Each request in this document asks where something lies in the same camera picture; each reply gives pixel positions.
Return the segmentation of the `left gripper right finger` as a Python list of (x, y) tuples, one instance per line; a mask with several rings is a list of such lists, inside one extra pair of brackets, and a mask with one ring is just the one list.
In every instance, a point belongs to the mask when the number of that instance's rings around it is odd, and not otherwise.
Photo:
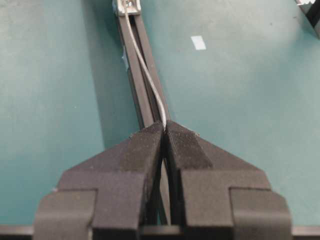
[(185, 239), (292, 239), (287, 201), (263, 170), (172, 120), (164, 146), (171, 222)]

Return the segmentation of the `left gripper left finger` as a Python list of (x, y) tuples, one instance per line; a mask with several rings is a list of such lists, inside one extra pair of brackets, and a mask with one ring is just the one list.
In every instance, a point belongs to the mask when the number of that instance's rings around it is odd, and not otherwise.
[(163, 126), (156, 122), (75, 165), (43, 197), (36, 240), (138, 240), (157, 220)]

